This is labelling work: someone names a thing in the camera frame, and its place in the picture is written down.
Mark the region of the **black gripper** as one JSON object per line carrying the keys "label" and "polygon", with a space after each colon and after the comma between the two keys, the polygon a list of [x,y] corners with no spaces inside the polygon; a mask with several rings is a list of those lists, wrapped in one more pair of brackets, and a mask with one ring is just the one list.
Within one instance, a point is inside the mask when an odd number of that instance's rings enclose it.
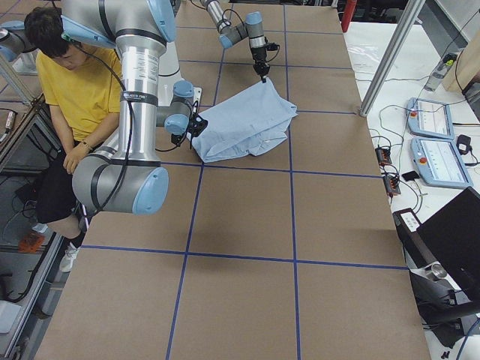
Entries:
{"label": "black gripper", "polygon": [[270,66],[268,64],[267,52],[276,51],[277,53],[271,60],[273,60],[279,53],[280,45],[276,43],[265,43],[260,46],[251,47],[250,52],[254,61],[253,69],[260,77],[262,83],[266,83],[267,75],[269,74]]}
{"label": "black gripper", "polygon": [[171,142],[175,146],[180,146],[187,137],[190,140],[198,137],[207,128],[208,123],[198,112],[194,112],[188,120],[183,114],[172,115],[170,120]]}

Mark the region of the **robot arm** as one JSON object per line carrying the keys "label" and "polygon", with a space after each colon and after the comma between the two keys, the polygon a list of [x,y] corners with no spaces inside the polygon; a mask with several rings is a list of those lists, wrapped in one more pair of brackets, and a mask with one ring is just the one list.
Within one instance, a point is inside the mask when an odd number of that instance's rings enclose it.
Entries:
{"label": "robot arm", "polygon": [[[234,45],[248,39],[250,52],[253,59],[253,69],[262,83],[266,83],[269,75],[270,65],[267,59],[268,52],[280,50],[280,45],[269,42],[263,29],[263,16],[259,11],[248,13],[242,19],[233,9],[224,10],[219,1],[208,0],[200,1],[200,4],[206,9],[212,21],[217,27],[219,41],[226,50]],[[227,11],[237,15],[240,20],[238,25],[233,25],[227,19]]]}
{"label": "robot arm", "polygon": [[168,106],[159,102],[160,60],[176,39],[170,1],[63,1],[64,38],[118,51],[121,61],[119,126],[73,174],[76,198],[89,216],[98,212],[150,215],[164,203],[169,175],[156,152],[156,129],[180,144],[208,122],[194,109],[194,87],[179,81]]}

